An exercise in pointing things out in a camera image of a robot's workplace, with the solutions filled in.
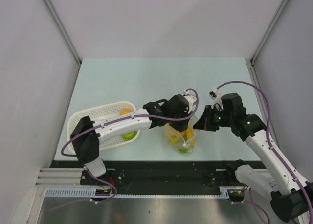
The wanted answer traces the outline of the yellow fake bell pepper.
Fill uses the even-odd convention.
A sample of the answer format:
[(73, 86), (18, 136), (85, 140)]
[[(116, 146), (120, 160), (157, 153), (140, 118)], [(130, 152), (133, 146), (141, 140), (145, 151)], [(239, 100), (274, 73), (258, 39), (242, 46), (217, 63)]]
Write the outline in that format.
[(193, 130), (190, 127), (188, 127), (187, 130), (185, 131), (185, 136), (187, 140), (190, 140), (194, 136)]

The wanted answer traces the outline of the clear zip top bag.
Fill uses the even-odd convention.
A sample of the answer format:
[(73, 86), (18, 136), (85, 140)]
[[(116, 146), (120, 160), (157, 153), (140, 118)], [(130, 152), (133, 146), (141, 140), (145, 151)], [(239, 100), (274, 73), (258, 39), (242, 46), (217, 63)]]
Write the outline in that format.
[[(165, 135), (165, 142), (166, 142), (166, 145), (168, 145), (169, 147), (171, 147), (173, 150), (176, 150), (177, 152), (179, 148), (188, 148), (189, 151), (188, 153), (185, 153), (185, 154), (190, 154), (193, 152), (193, 149), (195, 147), (195, 145), (192, 147), (190, 146), (190, 142), (193, 140), (193, 139), (197, 139), (197, 136), (199, 134), (199, 130), (196, 130), (196, 129), (193, 129), (193, 125), (197, 122), (197, 118), (195, 116), (193, 116), (190, 120), (189, 120), (189, 123), (188, 123), (188, 127), (190, 127), (192, 130), (193, 130), (193, 134), (194, 136), (190, 139), (190, 140), (187, 140), (186, 136), (185, 136), (185, 131), (183, 132), (179, 132), (177, 130), (175, 130), (174, 128), (172, 128), (169, 124), (166, 124), (164, 126), (164, 135)], [(179, 144), (177, 146), (171, 146), (169, 144), (167, 144), (167, 137), (166, 135), (167, 134), (180, 134), (181, 137), (183, 138), (183, 143), (182, 144)]]

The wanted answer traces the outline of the green fake apple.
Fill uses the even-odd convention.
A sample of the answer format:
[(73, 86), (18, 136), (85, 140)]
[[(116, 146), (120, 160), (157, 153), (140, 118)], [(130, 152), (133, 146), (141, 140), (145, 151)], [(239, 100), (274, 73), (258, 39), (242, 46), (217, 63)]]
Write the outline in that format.
[(122, 135), (122, 138), (126, 141), (132, 140), (137, 135), (137, 131), (128, 132)]

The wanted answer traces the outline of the orange fake fruit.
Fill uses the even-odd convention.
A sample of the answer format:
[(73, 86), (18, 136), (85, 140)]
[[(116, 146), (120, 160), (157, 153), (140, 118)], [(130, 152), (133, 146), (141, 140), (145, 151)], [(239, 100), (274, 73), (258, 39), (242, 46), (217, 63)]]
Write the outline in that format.
[(126, 115), (126, 114), (129, 114), (129, 113), (131, 113), (132, 112), (132, 110), (130, 110), (130, 109), (123, 109), (121, 112), (120, 112), (120, 115)]

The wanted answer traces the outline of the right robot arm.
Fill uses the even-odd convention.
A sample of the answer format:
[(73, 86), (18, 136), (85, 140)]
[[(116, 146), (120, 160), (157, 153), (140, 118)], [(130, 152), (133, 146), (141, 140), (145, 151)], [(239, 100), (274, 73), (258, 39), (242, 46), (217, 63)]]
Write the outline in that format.
[(230, 185), (243, 183), (270, 201), (276, 216), (290, 222), (313, 209), (313, 184), (292, 166), (268, 134), (267, 127), (255, 114), (247, 114), (237, 93), (221, 96), (210, 92), (212, 105), (204, 112), (194, 129), (217, 131), (229, 127), (259, 157), (269, 177), (254, 170), (242, 160), (229, 166), (225, 179)]

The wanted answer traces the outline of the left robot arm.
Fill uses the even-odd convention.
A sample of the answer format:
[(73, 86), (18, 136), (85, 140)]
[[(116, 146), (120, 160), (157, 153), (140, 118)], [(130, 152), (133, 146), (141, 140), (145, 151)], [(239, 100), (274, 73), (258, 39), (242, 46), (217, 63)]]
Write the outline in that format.
[(96, 184), (104, 184), (108, 172), (100, 157), (100, 145), (104, 142), (134, 131), (142, 131), (169, 124), (177, 131), (187, 129), (189, 119), (198, 106), (198, 98), (190, 94), (177, 94), (169, 100), (148, 102), (142, 108), (125, 115), (105, 120), (80, 119), (70, 135), (75, 157)]

